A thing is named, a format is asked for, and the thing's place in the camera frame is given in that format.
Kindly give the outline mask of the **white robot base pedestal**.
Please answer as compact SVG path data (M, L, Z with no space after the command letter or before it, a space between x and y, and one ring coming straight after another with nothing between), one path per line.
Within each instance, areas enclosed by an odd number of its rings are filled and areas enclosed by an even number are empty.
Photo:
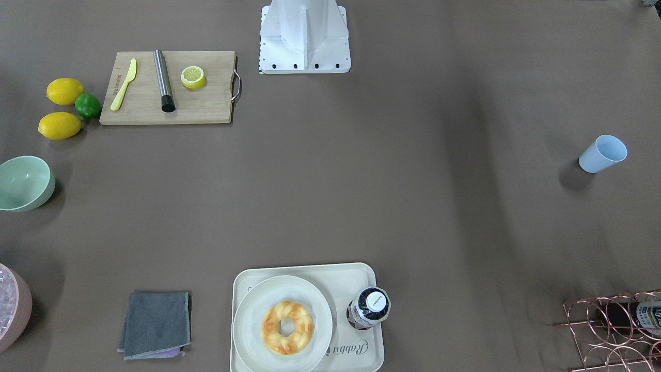
M347 10L335 1L272 1L261 9L260 26L259 73L351 70Z

